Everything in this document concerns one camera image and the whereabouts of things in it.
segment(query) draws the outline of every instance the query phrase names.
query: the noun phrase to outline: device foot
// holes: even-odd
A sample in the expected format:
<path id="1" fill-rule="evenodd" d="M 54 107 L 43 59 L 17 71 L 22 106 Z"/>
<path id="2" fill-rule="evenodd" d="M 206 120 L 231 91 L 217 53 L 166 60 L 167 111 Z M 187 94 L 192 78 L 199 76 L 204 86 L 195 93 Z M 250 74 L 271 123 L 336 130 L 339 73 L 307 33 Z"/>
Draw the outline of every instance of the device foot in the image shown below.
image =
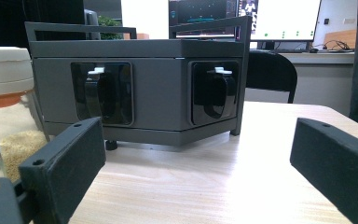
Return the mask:
<path id="1" fill-rule="evenodd" d="M 105 149 L 108 150 L 108 151 L 116 150 L 117 149 L 117 141 L 106 140 Z"/>

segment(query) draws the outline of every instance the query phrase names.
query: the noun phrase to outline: mounting hole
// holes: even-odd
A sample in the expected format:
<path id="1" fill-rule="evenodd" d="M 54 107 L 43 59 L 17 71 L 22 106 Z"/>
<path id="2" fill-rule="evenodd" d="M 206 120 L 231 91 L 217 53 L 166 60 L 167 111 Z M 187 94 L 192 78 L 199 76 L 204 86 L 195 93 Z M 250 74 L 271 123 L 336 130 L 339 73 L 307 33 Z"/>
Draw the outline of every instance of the mounting hole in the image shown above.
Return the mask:
<path id="1" fill-rule="evenodd" d="M 34 161 L 34 162 L 32 163 L 32 165 L 41 165 L 41 164 L 43 164 L 43 163 L 45 163 L 45 160 L 37 160 L 37 161 Z"/>

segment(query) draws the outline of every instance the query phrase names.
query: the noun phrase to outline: gray metal enclosure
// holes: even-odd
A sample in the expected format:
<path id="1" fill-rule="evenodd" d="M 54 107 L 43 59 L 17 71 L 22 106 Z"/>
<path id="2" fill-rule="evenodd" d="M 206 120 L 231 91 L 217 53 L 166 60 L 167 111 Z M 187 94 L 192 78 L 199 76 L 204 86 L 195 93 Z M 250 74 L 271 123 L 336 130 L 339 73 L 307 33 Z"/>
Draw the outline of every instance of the gray metal enclosure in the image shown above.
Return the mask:
<path id="1" fill-rule="evenodd" d="M 246 28 L 248 19 L 242 20 Z M 26 27 L 28 33 L 98 28 L 31 22 Z M 103 136 L 110 141 L 181 146 L 241 132 L 248 35 L 241 42 L 28 36 L 48 134 L 91 117 L 102 117 Z"/>

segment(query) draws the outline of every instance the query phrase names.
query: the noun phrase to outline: computer monitor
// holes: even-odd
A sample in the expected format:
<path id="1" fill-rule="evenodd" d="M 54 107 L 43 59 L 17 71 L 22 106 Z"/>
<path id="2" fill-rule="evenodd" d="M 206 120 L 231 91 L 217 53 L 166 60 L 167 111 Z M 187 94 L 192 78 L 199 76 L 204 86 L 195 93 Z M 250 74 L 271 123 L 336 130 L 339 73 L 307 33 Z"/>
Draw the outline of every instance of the computer monitor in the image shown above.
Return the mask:
<path id="1" fill-rule="evenodd" d="M 169 0 L 169 25 L 213 21 L 238 16 L 239 0 Z M 234 27 L 178 33 L 178 38 L 231 38 Z"/>
<path id="2" fill-rule="evenodd" d="M 321 0 L 240 0 L 239 15 L 253 17 L 251 41 L 313 42 Z"/>

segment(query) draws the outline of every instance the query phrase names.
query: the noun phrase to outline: table surface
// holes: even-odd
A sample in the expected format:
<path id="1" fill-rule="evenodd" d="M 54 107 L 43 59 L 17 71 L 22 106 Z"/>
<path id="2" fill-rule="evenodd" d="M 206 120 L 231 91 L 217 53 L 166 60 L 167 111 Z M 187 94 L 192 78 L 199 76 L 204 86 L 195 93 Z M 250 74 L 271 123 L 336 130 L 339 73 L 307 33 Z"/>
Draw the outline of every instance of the table surface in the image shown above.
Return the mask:
<path id="1" fill-rule="evenodd" d="M 358 124 L 328 107 L 245 102 L 238 136 L 119 142 L 70 223 L 350 223 L 290 164 L 297 118 L 358 137 Z"/>

